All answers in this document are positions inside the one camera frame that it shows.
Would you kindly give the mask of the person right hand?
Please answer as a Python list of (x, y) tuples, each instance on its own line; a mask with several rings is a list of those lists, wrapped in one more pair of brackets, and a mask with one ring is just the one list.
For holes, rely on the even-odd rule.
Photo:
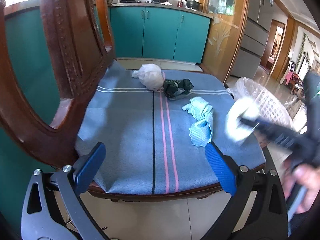
[(305, 213), (310, 210), (319, 193), (319, 167), (315, 168), (308, 164), (301, 164), (290, 171), (291, 161), (287, 158), (283, 162), (285, 172), (282, 178), (282, 187), (285, 198), (288, 198), (295, 183), (306, 187), (304, 199), (297, 208), (296, 214)]

